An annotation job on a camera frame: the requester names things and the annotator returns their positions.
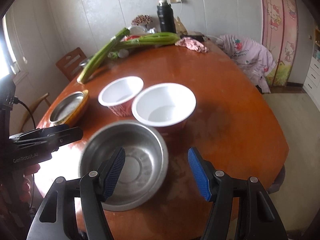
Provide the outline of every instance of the floor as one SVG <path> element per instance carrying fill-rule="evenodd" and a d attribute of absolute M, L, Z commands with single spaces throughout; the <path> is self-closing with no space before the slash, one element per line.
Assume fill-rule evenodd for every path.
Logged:
<path fill-rule="evenodd" d="M 290 148 L 284 183 L 270 198 L 287 231 L 303 229 L 320 207 L 320 112 L 301 88 L 273 90 L 263 97 Z M 230 223 L 228 240 L 235 231 L 236 220 Z"/>

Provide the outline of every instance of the black cable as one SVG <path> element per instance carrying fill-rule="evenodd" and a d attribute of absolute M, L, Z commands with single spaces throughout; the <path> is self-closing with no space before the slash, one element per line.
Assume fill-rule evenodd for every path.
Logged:
<path fill-rule="evenodd" d="M 20 101 L 19 98 L 17 98 L 17 97 L 14 97 L 14 103 L 15 104 L 21 104 L 21 105 L 23 105 L 25 107 L 25 109 L 29 112 L 29 114 L 31 116 L 31 119 L 32 119 L 32 122 L 33 122 L 33 127 L 36 129 L 36 122 L 35 122 L 35 119 L 33 118 L 33 115 L 31 113 L 29 107 L 27 107 L 27 105 L 25 103 L 23 103 L 22 101 Z M 32 192 L 31 192 L 31 200 L 30 200 L 29 209 L 32 208 L 34 192 L 35 192 L 35 175 L 32 174 Z"/>

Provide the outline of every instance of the wooden chair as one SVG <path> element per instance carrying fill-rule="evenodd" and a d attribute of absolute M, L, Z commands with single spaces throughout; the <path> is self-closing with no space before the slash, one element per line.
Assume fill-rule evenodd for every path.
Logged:
<path fill-rule="evenodd" d="M 76 48 L 63 56 L 56 63 L 56 66 L 68 78 L 68 80 L 71 81 L 81 72 L 82 67 L 79 66 L 79 63 L 86 58 L 87 57 L 83 51 L 80 48 Z"/>
<path fill-rule="evenodd" d="M 47 97 L 49 96 L 49 93 L 46 93 L 42 97 L 38 98 L 36 101 L 34 101 L 31 106 L 29 107 L 30 112 L 33 114 L 35 110 L 38 108 L 38 106 L 41 104 L 42 101 L 45 101 L 48 106 L 51 106 L 50 102 L 47 100 Z M 23 127 L 25 124 L 29 121 L 31 118 L 30 114 L 28 111 L 25 111 L 25 113 L 22 116 L 22 121 L 19 129 L 19 133 L 24 132 Z"/>

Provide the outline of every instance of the blue gripper pad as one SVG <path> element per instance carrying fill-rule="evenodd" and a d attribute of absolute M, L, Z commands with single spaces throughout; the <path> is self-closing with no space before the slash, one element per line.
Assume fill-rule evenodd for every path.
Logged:
<path fill-rule="evenodd" d="M 122 148 L 114 159 L 108 175 L 104 179 L 103 197 L 111 197 L 117 185 L 120 173 L 125 162 L 125 150 Z"/>
<path fill-rule="evenodd" d="M 193 177 L 196 180 L 200 195 L 204 197 L 206 201 L 210 201 L 212 194 L 210 192 L 209 178 L 203 167 L 203 165 L 206 164 L 204 163 L 204 160 L 202 159 L 198 150 L 194 147 L 188 150 L 188 162 Z"/>

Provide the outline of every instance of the hello kitty curtain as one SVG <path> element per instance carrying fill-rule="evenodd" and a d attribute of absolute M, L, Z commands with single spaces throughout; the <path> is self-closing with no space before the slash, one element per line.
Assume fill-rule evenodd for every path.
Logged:
<path fill-rule="evenodd" d="M 266 77 L 270 86 L 285 86 L 297 46 L 298 12 L 295 0 L 262 0 L 262 44 L 269 49 L 276 67 Z"/>

